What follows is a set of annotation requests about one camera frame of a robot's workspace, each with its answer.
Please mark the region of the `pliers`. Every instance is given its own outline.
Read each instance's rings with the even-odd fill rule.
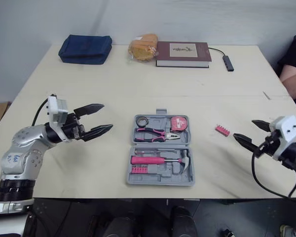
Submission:
[[[171,132],[166,133],[163,129],[153,129],[145,127],[137,128],[136,132],[148,132],[155,134],[158,137],[151,139],[135,138],[135,142],[164,142],[165,140],[180,139],[180,135]]]

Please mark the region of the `person's arm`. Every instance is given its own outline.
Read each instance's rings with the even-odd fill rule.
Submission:
[[[296,67],[284,65],[280,80],[293,99],[296,99]]]

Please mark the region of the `white wall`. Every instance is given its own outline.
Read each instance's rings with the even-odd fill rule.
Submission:
[[[296,35],[296,0],[0,0],[0,102],[12,101],[49,46],[69,34],[128,44],[144,33],[257,44],[275,65]]]

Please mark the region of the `hammer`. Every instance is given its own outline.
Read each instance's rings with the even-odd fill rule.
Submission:
[[[184,172],[189,165],[189,157],[186,150],[182,150],[183,158],[180,159],[166,159],[163,157],[136,157],[132,156],[131,164],[164,164],[165,162],[179,162],[184,163]]]

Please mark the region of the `tool kit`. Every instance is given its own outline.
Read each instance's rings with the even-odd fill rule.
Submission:
[[[128,184],[192,186],[195,183],[187,116],[136,115],[127,171]]]

